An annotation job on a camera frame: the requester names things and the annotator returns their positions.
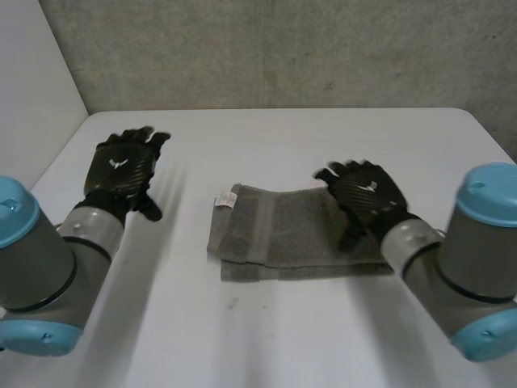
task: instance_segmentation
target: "gray towel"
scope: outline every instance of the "gray towel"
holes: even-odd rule
[[[347,218],[324,188],[267,192],[236,184],[233,209],[214,206],[208,254],[227,281],[302,280],[392,270],[367,235],[353,247]]]

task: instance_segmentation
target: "white wall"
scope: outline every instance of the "white wall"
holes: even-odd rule
[[[87,116],[38,1],[1,0],[0,175],[31,188]]]

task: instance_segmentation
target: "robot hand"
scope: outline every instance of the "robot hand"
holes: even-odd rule
[[[368,161],[331,162],[314,178],[327,183],[329,193],[351,219],[348,233],[361,235],[382,213],[407,210],[406,199],[395,182],[382,167]]]
[[[109,192],[116,201],[124,200],[127,210],[138,211],[150,221],[162,218],[162,211],[147,195],[154,166],[160,149],[169,133],[155,133],[149,141],[153,127],[128,129],[121,135],[112,134],[97,145],[84,192]]]

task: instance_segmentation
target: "white label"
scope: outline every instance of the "white label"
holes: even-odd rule
[[[215,206],[228,206],[233,209],[237,202],[237,194],[234,192],[222,192],[221,195],[216,199]]]

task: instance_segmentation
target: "glove logo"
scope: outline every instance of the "glove logo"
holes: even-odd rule
[[[372,181],[368,186],[358,186],[358,188],[366,192],[375,192],[375,189],[377,188],[377,182]]]
[[[116,170],[117,168],[119,168],[120,166],[123,166],[124,164],[126,164],[128,162],[128,160],[124,160],[123,162],[115,162],[113,161],[113,159],[110,159],[110,164],[113,166],[113,169]]]

